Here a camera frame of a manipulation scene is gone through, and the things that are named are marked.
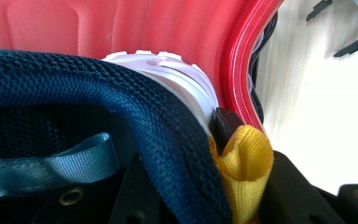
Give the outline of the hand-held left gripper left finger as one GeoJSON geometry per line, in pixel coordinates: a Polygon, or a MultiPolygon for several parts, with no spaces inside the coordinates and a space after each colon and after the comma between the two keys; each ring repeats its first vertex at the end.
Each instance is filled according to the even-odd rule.
{"type": "Polygon", "coordinates": [[[166,207],[139,155],[126,169],[92,184],[76,184],[43,208],[43,224],[179,224],[166,207]]]}

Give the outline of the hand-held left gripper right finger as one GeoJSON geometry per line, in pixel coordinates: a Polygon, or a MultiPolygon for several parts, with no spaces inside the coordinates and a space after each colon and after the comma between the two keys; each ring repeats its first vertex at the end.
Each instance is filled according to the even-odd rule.
{"type": "Polygon", "coordinates": [[[217,108],[214,117],[212,153],[234,224],[358,224],[358,184],[338,195],[318,189],[236,113],[217,108]]]}

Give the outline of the navy and white sneaker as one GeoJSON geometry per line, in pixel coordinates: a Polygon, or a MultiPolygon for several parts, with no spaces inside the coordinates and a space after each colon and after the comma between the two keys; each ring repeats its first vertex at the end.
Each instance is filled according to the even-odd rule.
{"type": "Polygon", "coordinates": [[[43,224],[56,193],[139,155],[179,224],[234,224],[218,143],[178,94],[104,61],[0,49],[0,224],[43,224]]]}

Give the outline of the red and black shoe rack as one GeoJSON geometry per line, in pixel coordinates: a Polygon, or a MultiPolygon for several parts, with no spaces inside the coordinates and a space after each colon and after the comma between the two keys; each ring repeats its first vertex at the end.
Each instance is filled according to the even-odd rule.
{"type": "Polygon", "coordinates": [[[283,0],[0,0],[0,49],[102,59],[167,51],[197,65],[219,104],[263,127],[246,86],[255,43],[283,0]]]}

